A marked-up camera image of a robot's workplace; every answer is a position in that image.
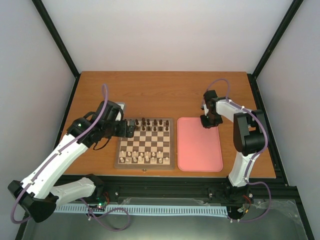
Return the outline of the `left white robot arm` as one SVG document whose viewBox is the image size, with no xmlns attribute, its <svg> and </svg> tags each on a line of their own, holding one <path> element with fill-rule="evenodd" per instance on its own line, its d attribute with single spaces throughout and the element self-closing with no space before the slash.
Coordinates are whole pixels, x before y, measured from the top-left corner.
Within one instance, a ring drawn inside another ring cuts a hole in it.
<svg viewBox="0 0 320 240">
<path fill-rule="evenodd" d="M 102 138 L 132 137 L 134 121 L 76 119 L 53 152 L 22 181 L 13 180 L 8 190 L 15 197 L 10 213 L 14 224 L 29 219 L 40 223 L 52 215 L 56 208 L 78 199 L 105 202 L 104 183 L 94 174 L 56 186 L 65 170 L 92 145 Z"/>
</svg>

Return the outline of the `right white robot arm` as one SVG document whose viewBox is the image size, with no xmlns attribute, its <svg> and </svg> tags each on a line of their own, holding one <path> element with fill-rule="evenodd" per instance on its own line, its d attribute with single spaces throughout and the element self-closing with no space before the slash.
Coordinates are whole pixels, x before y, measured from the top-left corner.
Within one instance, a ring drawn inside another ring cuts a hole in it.
<svg viewBox="0 0 320 240">
<path fill-rule="evenodd" d="M 203 99 L 201 124 L 209 129 L 223 123 L 223 118 L 233 123 L 233 145 L 236 157 L 228 180 L 233 187 L 244 187 L 257 158 L 268 147 L 269 136 L 265 114 L 262 110 L 250 110 L 230 99 L 209 97 Z"/>
</svg>

